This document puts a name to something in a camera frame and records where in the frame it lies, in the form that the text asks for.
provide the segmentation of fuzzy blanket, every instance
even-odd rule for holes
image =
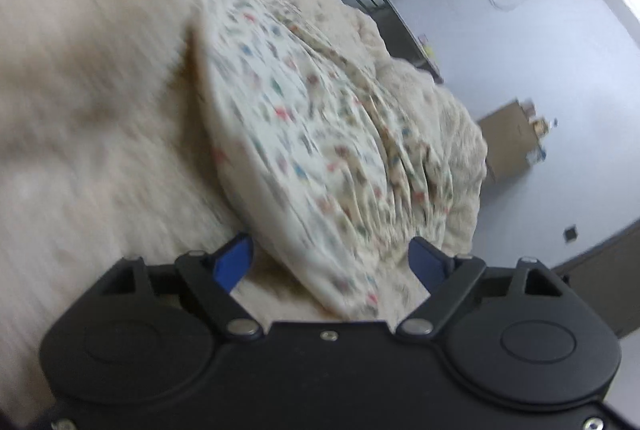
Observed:
[[[450,172],[440,240],[470,250],[486,147],[465,109],[391,59],[369,17],[339,0],[292,0],[395,96]],[[200,0],[0,0],[0,406],[19,422],[52,398],[39,342],[123,255],[150,264],[215,250],[244,229],[221,191],[191,59]],[[273,319],[331,317],[258,252],[234,296]],[[405,260],[380,266],[390,324],[426,292]]]

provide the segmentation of metal screw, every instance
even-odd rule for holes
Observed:
[[[51,423],[51,428],[53,430],[77,430],[71,419],[58,419],[55,423]]]
[[[322,331],[320,337],[325,342],[335,342],[338,339],[338,333],[335,331]]]
[[[409,318],[400,326],[402,332],[411,336],[425,336],[433,331],[433,324],[424,318]]]
[[[590,417],[582,425],[582,430],[604,430],[604,421],[599,417]]]
[[[255,320],[249,318],[236,318],[226,325],[226,330],[235,336],[252,336],[258,332],[260,326]]]

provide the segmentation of bedsheet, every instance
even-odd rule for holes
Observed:
[[[442,241],[448,166],[375,75],[291,0],[203,0],[203,110],[224,190],[325,307],[377,315],[376,272]]]
[[[375,75],[415,122],[420,134],[429,136],[431,148],[449,166],[453,184],[444,236],[433,242],[450,255],[468,253],[476,228],[480,187],[486,175],[486,144],[466,108],[445,86],[436,86],[428,72],[393,59],[376,23],[360,10],[341,0],[291,1],[345,57]],[[401,261],[404,251],[399,250],[393,261]]]

